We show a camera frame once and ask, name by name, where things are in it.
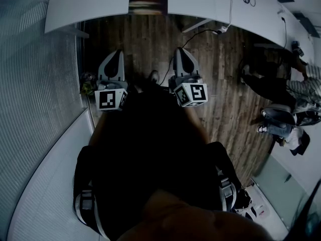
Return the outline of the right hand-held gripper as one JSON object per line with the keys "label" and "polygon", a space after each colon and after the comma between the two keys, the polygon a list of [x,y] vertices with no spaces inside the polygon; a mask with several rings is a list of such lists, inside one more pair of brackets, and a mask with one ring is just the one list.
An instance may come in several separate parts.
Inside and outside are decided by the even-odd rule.
{"label": "right hand-held gripper", "polygon": [[198,73],[197,60],[190,52],[181,47],[176,48],[173,70],[175,75],[169,79],[169,89],[181,107],[195,107],[208,101],[207,85]]}

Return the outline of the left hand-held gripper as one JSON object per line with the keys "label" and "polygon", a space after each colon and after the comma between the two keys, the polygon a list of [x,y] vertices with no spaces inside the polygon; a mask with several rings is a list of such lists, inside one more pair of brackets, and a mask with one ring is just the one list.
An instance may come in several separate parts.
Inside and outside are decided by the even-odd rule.
{"label": "left hand-held gripper", "polygon": [[98,68],[95,100],[98,111],[123,110],[128,93],[122,50],[110,53]]}

